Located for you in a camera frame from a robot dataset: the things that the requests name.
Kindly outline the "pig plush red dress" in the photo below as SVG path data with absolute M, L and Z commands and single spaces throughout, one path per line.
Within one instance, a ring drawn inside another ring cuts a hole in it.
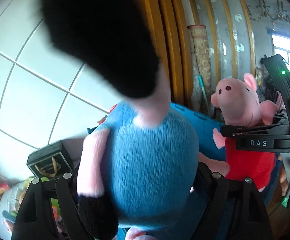
M 245 73 L 243 80 L 225 78 L 219 81 L 212 94 L 211 103 L 222 112 L 226 125 L 256 127 L 272 124 L 277 105 L 272 101 L 259 101 L 255 77 Z M 218 149 L 225 148 L 226 160 L 219 161 L 198 154 L 212 172 L 219 172 L 229 180 L 243 181 L 251 178 L 261 192 L 270 182 L 275 165 L 275 154 L 270 152 L 236 149 L 236 139 L 224 137 L 215 128 L 213 140 Z

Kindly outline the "pig plush blue body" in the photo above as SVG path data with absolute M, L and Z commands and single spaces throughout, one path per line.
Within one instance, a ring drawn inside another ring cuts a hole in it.
M 198 165 L 198 136 L 171 108 L 164 66 L 135 0 L 42 0 L 55 48 L 82 60 L 123 99 L 83 142 L 78 213 L 90 236 L 169 228 Z

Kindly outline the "pink chip can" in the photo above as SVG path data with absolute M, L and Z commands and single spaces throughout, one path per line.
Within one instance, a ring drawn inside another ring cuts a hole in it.
M 10 185 L 7 182 L 0 184 L 0 195 L 10 190 Z

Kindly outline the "black gift box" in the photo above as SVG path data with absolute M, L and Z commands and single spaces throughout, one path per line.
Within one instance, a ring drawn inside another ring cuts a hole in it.
M 36 177 L 48 179 L 58 178 L 74 169 L 73 161 L 61 140 L 32 152 L 26 165 Z

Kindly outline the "blue plastic storage crate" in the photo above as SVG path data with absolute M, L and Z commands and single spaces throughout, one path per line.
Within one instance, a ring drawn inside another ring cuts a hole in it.
M 193 160 L 198 152 L 224 160 L 212 141 L 220 123 L 172 103 L 161 108 L 141 100 L 124 100 L 83 143 L 82 158 L 131 158 L 168 162 Z

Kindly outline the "red plastic case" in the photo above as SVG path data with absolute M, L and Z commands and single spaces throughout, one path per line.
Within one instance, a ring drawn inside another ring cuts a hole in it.
M 118 104 L 115 104 L 114 106 L 111 107 L 109 114 L 116 108 L 117 105 Z M 106 118 L 109 116 L 109 114 L 104 116 L 101 120 L 99 120 L 99 122 L 97 122 L 98 126 L 101 125 L 106 120 Z

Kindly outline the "rolled patterned carpet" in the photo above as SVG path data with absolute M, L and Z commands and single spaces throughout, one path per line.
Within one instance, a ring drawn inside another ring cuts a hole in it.
M 207 100 L 210 100 L 212 85 L 211 85 L 211 64 L 209 57 L 209 46 L 207 31 L 205 25 L 190 25 L 188 29 L 191 34 L 191 38 L 194 42 L 194 50 L 196 56 L 196 64 L 198 67 L 198 73 L 200 74 L 203 82 L 204 91 L 207 96 Z

